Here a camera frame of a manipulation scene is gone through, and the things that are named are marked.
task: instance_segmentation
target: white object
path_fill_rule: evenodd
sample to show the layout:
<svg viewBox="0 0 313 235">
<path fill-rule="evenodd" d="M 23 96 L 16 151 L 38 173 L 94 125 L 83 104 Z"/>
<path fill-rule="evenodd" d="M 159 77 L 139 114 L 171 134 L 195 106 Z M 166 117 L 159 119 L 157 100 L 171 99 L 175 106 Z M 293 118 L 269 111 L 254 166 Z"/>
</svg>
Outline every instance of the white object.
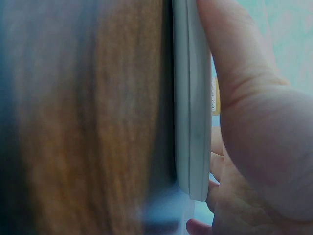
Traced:
<svg viewBox="0 0 313 235">
<path fill-rule="evenodd" d="M 175 161 L 180 188 L 205 201 L 211 145 L 211 63 L 195 0 L 173 0 Z"/>
</svg>

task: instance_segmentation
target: wooden surface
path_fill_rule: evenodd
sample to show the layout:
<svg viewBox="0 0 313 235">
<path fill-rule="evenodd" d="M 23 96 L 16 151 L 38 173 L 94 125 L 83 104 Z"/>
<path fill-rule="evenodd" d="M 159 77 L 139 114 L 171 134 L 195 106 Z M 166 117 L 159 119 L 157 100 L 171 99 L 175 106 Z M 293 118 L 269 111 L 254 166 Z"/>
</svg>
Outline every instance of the wooden surface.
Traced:
<svg viewBox="0 0 313 235">
<path fill-rule="evenodd" d="M 177 228 L 169 2 L 1 1 L 1 234 Z"/>
</svg>

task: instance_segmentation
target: label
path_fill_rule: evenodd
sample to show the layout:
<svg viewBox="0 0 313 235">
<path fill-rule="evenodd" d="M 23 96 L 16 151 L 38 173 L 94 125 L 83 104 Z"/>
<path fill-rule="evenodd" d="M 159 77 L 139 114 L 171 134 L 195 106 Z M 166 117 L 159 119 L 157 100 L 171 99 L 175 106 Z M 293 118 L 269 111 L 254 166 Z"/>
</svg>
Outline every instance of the label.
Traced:
<svg viewBox="0 0 313 235">
<path fill-rule="evenodd" d="M 216 78 L 212 78 L 212 112 L 216 112 Z"/>
</svg>

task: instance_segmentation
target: brown surface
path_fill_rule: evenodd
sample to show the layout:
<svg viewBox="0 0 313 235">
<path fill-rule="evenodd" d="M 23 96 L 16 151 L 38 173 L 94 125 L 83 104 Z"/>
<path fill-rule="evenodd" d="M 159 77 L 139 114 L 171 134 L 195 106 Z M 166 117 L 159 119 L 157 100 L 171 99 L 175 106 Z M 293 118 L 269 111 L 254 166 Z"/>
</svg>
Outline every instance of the brown surface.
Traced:
<svg viewBox="0 0 313 235">
<path fill-rule="evenodd" d="M 174 182 L 170 1 L 1 2 L 1 234 L 162 234 L 144 208 Z"/>
</svg>

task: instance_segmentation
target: hand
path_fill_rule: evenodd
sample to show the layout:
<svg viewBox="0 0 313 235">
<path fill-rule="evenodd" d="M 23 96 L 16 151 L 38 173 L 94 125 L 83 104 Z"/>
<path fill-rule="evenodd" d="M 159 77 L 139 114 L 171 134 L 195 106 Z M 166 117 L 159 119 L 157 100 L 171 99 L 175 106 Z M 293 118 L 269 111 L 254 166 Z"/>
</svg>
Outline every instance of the hand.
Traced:
<svg viewBox="0 0 313 235">
<path fill-rule="evenodd" d="M 209 186 L 213 227 L 191 220 L 187 230 L 313 234 L 312 97 L 289 87 L 234 0 L 198 0 L 198 6 L 221 92 L 222 134 L 213 131 L 211 156 L 220 185 Z"/>
</svg>

